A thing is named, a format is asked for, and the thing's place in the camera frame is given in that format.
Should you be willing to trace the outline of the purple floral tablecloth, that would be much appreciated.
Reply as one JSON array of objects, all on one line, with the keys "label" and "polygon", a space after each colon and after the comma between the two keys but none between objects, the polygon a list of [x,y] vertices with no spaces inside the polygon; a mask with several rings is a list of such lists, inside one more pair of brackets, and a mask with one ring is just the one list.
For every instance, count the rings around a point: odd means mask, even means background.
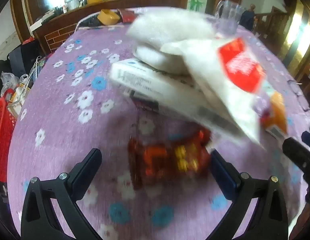
[{"label": "purple floral tablecloth", "polygon": [[91,149],[102,164],[77,202],[103,239],[206,239],[230,206],[211,175],[179,179],[135,191],[127,144],[178,140],[197,125],[135,107],[112,84],[113,63],[132,57],[127,27],[78,30],[48,59],[18,117],[8,156],[8,194],[14,224],[23,239],[47,239],[37,201],[48,198],[43,183],[65,184]]}]

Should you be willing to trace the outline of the long white medicine box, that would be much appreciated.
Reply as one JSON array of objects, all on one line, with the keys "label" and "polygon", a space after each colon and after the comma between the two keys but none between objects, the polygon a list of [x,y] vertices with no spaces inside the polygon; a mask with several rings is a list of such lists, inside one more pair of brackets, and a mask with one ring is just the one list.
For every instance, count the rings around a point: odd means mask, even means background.
[{"label": "long white medicine box", "polygon": [[194,121],[232,140],[244,136],[217,96],[206,98],[190,77],[170,75],[131,58],[113,63],[110,78],[137,107]]}]

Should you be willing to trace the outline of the red snack wrapper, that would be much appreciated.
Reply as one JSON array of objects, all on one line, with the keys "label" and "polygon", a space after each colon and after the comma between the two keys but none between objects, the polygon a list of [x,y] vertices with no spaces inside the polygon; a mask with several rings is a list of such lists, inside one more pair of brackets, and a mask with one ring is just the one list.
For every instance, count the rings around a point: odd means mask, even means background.
[{"label": "red snack wrapper", "polygon": [[127,150],[133,188],[205,177],[210,166],[206,149],[210,142],[211,131],[206,128],[183,139],[148,145],[131,137]]}]

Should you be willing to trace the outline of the clear crumpled plastic bag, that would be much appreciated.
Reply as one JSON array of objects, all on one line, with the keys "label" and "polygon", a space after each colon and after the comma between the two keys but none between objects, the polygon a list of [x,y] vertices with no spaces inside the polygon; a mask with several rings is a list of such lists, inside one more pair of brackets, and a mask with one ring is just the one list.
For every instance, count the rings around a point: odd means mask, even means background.
[{"label": "clear crumpled plastic bag", "polygon": [[20,81],[14,74],[6,72],[1,72],[0,79],[2,81],[1,96],[3,96],[8,89],[15,90]]}]

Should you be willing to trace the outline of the dark red flat box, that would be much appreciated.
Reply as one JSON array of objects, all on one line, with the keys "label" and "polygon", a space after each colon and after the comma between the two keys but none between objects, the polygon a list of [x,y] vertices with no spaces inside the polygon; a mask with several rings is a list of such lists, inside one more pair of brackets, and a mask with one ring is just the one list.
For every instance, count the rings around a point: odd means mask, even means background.
[{"label": "dark red flat box", "polygon": [[132,23],[137,18],[137,15],[131,10],[117,9],[117,13],[124,24]]}]

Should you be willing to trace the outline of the white red plastic pouch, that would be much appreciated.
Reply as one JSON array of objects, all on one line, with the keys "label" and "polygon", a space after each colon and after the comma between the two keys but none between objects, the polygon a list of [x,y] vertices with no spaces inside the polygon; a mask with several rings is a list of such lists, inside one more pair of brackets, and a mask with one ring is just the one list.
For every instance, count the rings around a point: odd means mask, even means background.
[{"label": "white red plastic pouch", "polygon": [[181,56],[205,97],[216,95],[236,128],[260,143],[259,118],[253,104],[265,73],[242,38],[171,42],[162,45],[161,51]]}]

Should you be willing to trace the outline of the clear glass mug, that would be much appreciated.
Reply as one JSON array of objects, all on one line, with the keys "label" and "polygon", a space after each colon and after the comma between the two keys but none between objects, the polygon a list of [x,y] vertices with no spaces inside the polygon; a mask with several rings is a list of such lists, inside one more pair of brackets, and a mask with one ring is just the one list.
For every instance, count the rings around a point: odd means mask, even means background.
[{"label": "clear glass mug", "polygon": [[220,1],[216,7],[216,31],[222,36],[234,36],[244,7],[230,0]]}]

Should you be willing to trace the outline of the dark shopping bag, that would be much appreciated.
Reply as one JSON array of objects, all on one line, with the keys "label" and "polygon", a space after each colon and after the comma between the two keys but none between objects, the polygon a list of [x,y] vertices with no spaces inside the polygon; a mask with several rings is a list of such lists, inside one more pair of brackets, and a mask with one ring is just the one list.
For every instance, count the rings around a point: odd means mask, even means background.
[{"label": "dark shopping bag", "polygon": [[9,59],[12,73],[17,77],[21,77],[23,74],[30,73],[39,56],[43,57],[44,52],[38,40],[34,40],[17,46],[8,54],[7,59]]}]

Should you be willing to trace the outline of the white tissue wad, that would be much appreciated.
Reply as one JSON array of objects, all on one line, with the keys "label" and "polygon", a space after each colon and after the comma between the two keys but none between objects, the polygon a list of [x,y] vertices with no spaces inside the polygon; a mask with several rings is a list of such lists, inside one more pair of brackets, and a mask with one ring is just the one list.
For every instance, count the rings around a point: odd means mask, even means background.
[{"label": "white tissue wad", "polygon": [[166,43],[193,38],[213,38],[212,23],[199,12],[178,8],[164,8],[139,15],[126,35],[135,45],[132,53],[152,68],[177,76],[188,76],[183,59],[160,51]]}]

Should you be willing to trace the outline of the red plastic mesh basket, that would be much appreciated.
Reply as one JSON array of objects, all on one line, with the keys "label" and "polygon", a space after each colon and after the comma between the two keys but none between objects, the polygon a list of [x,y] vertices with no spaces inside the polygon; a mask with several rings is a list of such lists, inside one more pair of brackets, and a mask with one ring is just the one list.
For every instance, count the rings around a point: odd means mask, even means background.
[{"label": "red plastic mesh basket", "polygon": [[0,181],[7,181],[8,153],[16,119],[7,109],[7,102],[0,98]]}]

